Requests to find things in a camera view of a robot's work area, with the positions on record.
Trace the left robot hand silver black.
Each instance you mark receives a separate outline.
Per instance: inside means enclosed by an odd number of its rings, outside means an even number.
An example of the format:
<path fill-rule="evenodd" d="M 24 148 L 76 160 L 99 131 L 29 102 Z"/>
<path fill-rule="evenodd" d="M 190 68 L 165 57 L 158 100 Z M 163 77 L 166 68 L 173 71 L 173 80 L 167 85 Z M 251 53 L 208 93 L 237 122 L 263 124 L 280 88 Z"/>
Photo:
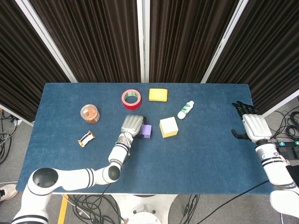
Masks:
<path fill-rule="evenodd" d="M 139 134 L 141 126 L 146 123 L 146 120 L 145 116 L 127 115 L 121 126 L 121 132 L 129 133 L 134 138 Z"/>

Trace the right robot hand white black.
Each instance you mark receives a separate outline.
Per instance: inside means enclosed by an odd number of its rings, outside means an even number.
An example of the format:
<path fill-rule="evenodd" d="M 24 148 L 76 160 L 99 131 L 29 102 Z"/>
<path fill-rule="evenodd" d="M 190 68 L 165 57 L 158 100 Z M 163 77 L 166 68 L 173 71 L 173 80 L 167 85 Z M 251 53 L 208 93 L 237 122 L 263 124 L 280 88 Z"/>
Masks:
<path fill-rule="evenodd" d="M 271 139 L 272 134 L 265 118 L 260 115 L 253 105 L 237 101 L 236 103 L 232 103 L 232 106 L 237 110 L 246 131 L 245 134 L 238 134 L 236 130 L 232 129 L 231 133 L 235 138 L 251 140 L 253 143 Z"/>

